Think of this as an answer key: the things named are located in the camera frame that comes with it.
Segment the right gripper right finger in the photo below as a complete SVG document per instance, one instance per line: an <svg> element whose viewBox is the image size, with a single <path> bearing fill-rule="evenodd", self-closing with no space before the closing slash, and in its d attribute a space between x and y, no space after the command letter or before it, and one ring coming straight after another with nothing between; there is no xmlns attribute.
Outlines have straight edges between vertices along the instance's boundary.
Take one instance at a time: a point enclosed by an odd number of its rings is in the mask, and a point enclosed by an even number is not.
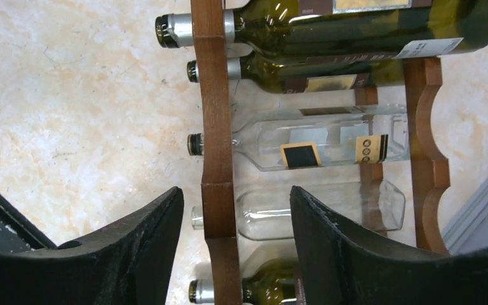
<svg viewBox="0 0 488 305"><path fill-rule="evenodd" d="M449 256L377 234L290 192L308 304L488 304L488 248Z"/></svg>

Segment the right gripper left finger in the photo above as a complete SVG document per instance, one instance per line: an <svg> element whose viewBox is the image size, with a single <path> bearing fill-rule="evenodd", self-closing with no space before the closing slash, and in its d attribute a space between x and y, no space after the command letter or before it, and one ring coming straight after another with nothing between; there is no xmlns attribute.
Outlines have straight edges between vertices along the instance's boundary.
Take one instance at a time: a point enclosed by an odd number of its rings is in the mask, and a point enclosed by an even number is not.
<svg viewBox="0 0 488 305"><path fill-rule="evenodd" d="M183 212L173 187L58 248L0 252L0 304L164 304Z"/></svg>

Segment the olive wine bottle grey cap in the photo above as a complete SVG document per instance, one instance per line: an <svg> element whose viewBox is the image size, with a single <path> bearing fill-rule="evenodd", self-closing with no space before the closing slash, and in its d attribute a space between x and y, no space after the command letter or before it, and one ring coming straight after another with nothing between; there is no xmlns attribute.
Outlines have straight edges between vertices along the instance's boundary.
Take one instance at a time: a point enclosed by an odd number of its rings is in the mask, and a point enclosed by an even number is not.
<svg viewBox="0 0 488 305"><path fill-rule="evenodd" d="M296 304L296 258L271 259L257 271L241 280L244 304ZM214 302L214 284L210 279L195 279L189 283L188 298L193 304Z"/></svg>

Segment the slim clear glass bottle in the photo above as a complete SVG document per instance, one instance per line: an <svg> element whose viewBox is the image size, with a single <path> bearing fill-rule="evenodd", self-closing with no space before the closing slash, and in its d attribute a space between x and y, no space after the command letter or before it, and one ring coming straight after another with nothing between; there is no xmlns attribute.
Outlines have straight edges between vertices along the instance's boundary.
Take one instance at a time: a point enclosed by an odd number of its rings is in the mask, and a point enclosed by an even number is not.
<svg viewBox="0 0 488 305"><path fill-rule="evenodd" d="M306 186L305 190L335 212L382 233L402 228L405 195L387 180ZM294 237L290 187L251 190L236 200L239 234L253 241Z"/></svg>

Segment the brown wooden wine rack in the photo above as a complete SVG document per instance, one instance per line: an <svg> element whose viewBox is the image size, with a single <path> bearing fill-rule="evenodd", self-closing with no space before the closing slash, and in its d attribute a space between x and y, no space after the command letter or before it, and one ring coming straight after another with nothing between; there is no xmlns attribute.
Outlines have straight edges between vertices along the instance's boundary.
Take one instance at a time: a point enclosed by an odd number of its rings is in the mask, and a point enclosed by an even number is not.
<svg viewBox="0 0 488 305"><path fill-rule="evenodd" d="M212 259L215 302L241 304L234 216L233 148L226 59L226 37L220 1L191 3L194 49L201 75L205 160L201 181L205 239ZM438 228L438 206L450 186L448 159L431 130L431 111L442 85L439 58L403 63L409 115L411 178L414 193L415 248L449 255Z"/></svg>

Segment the green wine bottle silver neck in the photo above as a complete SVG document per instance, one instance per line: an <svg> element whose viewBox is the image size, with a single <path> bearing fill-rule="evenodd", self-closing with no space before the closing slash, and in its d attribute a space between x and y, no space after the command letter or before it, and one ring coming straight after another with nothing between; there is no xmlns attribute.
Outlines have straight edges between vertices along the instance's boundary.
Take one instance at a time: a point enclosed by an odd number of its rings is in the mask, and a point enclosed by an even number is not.
<svg viewBox="0 0 488 305"><path fill-rule="evenodd" d="M401 60L278 64L251 52L227 59L229 79L248 79L268 93L294 94L404 84Z"/></svg>

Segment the dark green wine bottle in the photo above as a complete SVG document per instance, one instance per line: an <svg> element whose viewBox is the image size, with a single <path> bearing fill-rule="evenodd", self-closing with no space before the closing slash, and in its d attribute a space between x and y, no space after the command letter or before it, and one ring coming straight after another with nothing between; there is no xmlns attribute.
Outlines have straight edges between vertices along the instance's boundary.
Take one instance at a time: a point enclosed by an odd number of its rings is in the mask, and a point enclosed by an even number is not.
<svg viewBox="0 0 488 305"><path fill-rule="evenodd" d="M249 1L223 13L227 43L284 62L468 53L488 45L488 1Z"/></svg>

